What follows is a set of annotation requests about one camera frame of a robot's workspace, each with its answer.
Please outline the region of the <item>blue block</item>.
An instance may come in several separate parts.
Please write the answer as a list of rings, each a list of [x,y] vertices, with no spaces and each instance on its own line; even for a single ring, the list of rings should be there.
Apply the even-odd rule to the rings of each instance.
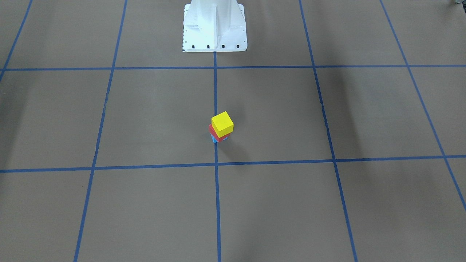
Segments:
[[[226,135],[226,136],[222,136],[221,138],[217,138],[213,134],[210,134],[210,136],[211,136],[211,139],[212,139],[213,143],[218,143],[218,142],[221,142],[221,141],[225,141],[229,137],[228,135]]]

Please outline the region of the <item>white pedestal column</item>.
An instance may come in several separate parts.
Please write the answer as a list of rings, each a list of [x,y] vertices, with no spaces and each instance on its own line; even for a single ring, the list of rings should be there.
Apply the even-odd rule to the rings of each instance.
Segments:
[[[192,0],[183,10],[183,52],[248,49],[245,10],[236,0]]]

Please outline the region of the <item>yellow block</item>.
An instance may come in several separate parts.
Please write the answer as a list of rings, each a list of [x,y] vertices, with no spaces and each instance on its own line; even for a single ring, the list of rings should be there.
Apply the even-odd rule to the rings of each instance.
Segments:
[[[213,116],[211,126],[219,138],[229,135],[234,130],[234,123],[226,111]]]

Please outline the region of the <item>red block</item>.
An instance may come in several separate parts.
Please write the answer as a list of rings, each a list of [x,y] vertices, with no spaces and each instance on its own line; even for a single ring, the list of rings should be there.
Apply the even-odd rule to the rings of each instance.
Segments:
[[[218,135],[217,135],[215,129],[213,128],[213,126],[212,126],[211,124],[209,125],[209,133],[210,133],[210,134],[213,134],[213,135],[216,136],[217,138],[221,138],[221,136],[218,136]]]

